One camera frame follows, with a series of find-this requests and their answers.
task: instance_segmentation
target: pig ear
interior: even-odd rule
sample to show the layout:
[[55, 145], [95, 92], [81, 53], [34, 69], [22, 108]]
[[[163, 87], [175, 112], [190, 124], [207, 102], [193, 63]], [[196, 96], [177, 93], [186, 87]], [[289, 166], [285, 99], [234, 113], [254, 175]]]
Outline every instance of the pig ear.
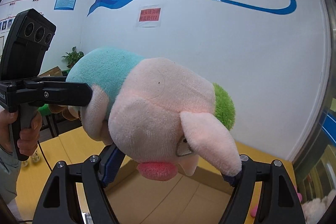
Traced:
[[191, 149], [222, 174], [235, 176], [242, 162], [234, 139], [225, 126], [210, 113], [180, 113], [184, 136]]

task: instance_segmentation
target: sleeve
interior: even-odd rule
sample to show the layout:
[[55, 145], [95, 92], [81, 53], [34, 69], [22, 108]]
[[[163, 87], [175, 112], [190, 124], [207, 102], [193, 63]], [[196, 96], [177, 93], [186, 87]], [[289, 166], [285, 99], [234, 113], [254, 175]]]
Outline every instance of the sleeve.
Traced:
[[6, 204], [16, 196], [16, 181], [21, 169], [21, 162], [14, 159], [0, 146], [0, 195]]

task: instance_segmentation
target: potted plant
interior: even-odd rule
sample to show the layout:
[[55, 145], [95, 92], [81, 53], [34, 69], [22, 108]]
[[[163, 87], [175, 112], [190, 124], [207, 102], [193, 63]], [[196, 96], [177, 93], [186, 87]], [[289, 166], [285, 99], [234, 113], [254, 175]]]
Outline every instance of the potted plant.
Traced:
[[83, 56], [83, 52], [77, 52], [76, 47], [72, 48], [72, 52], [68, 53], [66, 52], [67, 55], [63, 55], [62, 57], [68, 62], [67, 67], [71, 69], [77, 62], [80, 60]]

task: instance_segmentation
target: cable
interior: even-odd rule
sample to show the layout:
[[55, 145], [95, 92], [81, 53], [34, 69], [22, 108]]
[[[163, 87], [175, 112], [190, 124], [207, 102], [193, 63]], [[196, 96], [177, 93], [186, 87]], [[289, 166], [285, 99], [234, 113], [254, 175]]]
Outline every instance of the cable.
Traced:
[[43, 153], [42, 147], [41, 147], [41, 145], [40, 145], [40, 141], [37, 141], [37, 144], [38, 144], [39, 147], [40, 147], [40, 150], [41, 150], [41, 152], [42, 152], [42, 156], [44, 157], [44, 160], [45, 160], [45, 162], [47, 163], [47, 165], [48, 165], [48, 167], [49, 167], [49, 169], [50, 169], [50, 172], [52, 172], [53, 170], [51, 169], [51, 167], [50, 167], [50, 165], [49, 165], [49, 162], [47, 161], [47, 159], [46, 159], [46, 157], [45, 157], [45, 155], [44, 155], [44, 153]]

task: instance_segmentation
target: pig snout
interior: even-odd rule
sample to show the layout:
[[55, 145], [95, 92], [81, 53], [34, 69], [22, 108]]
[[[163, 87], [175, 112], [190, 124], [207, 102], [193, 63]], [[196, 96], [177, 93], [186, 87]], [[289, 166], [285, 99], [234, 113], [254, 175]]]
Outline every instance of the pig snout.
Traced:
[[151, 180], [167, 181], [177, 174], [177, 167], [169, 162], [146, 162], [138, 164], [139, 173]]

